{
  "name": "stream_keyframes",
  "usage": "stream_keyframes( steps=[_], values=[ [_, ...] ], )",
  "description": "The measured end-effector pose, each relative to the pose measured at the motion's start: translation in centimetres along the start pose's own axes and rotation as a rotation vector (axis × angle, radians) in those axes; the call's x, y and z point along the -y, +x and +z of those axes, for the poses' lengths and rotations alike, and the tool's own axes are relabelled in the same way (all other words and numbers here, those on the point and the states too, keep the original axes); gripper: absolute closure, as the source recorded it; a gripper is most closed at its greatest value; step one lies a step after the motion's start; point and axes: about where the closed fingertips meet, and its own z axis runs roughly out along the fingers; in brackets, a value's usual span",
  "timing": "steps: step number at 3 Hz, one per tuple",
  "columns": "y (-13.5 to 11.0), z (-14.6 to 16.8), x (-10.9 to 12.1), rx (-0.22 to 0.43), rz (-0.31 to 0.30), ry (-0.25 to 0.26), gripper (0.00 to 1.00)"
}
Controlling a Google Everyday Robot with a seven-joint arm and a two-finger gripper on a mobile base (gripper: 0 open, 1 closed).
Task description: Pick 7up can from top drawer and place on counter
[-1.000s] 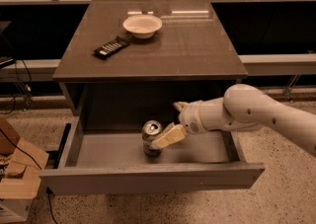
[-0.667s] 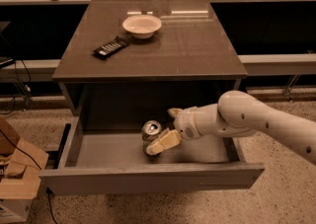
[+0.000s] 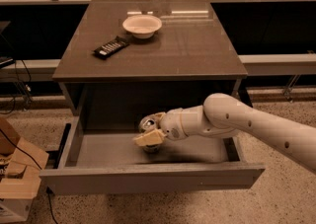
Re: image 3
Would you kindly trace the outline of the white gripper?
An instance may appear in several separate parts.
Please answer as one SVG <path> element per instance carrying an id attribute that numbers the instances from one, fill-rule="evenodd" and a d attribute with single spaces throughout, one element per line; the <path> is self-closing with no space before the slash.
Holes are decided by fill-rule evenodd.
<path id="1" fill-rule="evenodd" d="M 135 136 L 133 142 L 136 145 L 143 147 L 162 144 L 165 135 L 170 140 L 183 140 L 193 135 L 207 137 L 211 132 L 211 123 L 204 114 L 203 106 L 170 110 L 166 114 L 157 112 L 154 118 L 160 121 L 162 130 L 153 129 Z"/>

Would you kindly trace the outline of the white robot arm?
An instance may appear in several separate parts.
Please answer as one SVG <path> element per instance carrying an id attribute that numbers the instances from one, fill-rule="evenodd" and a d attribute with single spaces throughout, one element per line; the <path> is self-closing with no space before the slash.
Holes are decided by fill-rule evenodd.
<path id="1" fill-rule="evenodd" d="M 200 106 L 148 115 L 142 119 L 139 130 L 133 141 L 140 147 L 194 135 L 228 138 L 244 131 L 305 169 L 316 172 L 315 127 L 255 110 L 221 93 L 208 96 Z"/>

